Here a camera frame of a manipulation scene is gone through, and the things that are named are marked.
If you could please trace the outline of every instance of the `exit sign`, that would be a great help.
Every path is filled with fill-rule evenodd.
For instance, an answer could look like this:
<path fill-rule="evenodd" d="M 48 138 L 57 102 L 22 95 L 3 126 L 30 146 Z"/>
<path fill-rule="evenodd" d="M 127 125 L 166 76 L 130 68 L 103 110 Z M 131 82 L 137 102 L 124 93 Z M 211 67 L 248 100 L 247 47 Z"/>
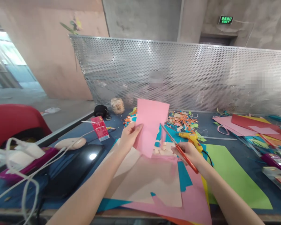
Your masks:
<path fill-rule="evenodd" d="M 228 16 L 221 16 L 219 19 L 219 24 L 231 24 L 233 20 L 233 17 Z"/>

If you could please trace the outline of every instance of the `hand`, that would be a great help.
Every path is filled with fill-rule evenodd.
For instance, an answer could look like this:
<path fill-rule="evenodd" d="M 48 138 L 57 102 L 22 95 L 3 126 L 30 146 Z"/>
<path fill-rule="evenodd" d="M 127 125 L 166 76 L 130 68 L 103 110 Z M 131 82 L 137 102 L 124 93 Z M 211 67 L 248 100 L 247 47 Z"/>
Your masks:
<path fill-rule="evenodd" d="M 196 149 L 196 147 L 192 143 L 190 143 L 190 142 L 180 142 L 180 143 L 178 143 L 178 145 L 181 147 L 182 151 L 185 152 L 185 155 L 187 156 L 187 158 L 189 158 L 189 160 L 196 167 L 200 166 L 200 164 L 205 161 L 205 159 L 203 158 L 201 153 L 198 152 L 198 150 Z M 182 159 L 184 164 L 187 165 L 183 156 L 179 153 L 179 151 L 176 147 L 171 146 L 171 150 L 173 151 L 173 154 L 178 155 Z"/>
<path fill-rule="evenodd" d="M 137 135 L 140 133 L 143 125 L 140 124 L 137 127 L 135 126 L 135 122 L 129 123 L 127 127 L 123 129 L 121 136 L 121 148 L 126 148 L 128 151 L 132 148 Z"/>

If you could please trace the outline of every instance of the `white mouse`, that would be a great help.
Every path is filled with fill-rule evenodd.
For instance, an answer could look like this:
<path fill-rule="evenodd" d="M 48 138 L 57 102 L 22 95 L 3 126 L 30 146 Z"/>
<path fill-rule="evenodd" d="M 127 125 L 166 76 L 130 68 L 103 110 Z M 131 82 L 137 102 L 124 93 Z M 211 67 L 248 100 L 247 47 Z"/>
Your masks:
<path fill-rule="evenodd" d="M 58 150 L 61 150 L 62 148 L 67 148 L 69 147 L 71 144 L 73 144 L 69 150 L 75 150 L 75 149 L 79 149 L 81 148 L 83 145 L 85 145 L 86 143 L 86 139 L 85 138 L 67 138 L 67 139 L 64 139 L 64 140 L 61 140 L 60 142 L 58 142 L 54 148 L 57 148 Z"/>

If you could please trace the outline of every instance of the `black tape roll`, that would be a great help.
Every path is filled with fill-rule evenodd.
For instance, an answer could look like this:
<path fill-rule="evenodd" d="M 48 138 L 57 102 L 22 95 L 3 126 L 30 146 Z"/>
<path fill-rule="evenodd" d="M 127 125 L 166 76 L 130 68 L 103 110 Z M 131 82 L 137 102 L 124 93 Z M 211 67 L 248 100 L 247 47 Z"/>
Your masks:
<path fill-rule="evenodd" d="M 102 116 L 102 118 L 106 118 L 110 120 L 109 111 L 106 106 L 104 105 L 97 105 L 94 110 L 94 116 Z"/>

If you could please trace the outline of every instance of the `metal mesh screen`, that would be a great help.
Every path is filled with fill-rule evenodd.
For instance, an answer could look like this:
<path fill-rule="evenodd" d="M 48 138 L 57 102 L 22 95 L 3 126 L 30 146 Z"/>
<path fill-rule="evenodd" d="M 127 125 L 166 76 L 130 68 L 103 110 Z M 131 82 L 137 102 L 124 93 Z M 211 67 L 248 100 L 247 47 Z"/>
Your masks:
<path fill-rule="evenodd" d="M 70 35 L 97 104 L 281 115 L 281 51 Z"/>

